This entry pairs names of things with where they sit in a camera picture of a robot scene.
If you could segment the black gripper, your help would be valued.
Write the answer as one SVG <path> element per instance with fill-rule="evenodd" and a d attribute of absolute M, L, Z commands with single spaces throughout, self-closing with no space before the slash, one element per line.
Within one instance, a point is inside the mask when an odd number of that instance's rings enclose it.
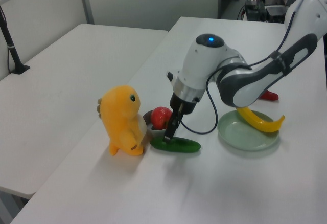
<path fill-rule="evenodd" d="M 189 102 L 182 100 L 175 93 L 172 94 L 170 99 L 170 107 L 173 112 L 168 121 L 168 126 L 163 137 L 164 142 L 170 142 L 173 139 L 174 134 L 180 125 L 182 115 L 191 114 L 198 102 L 198 97 L 195 97 L 191 102 Z"/>

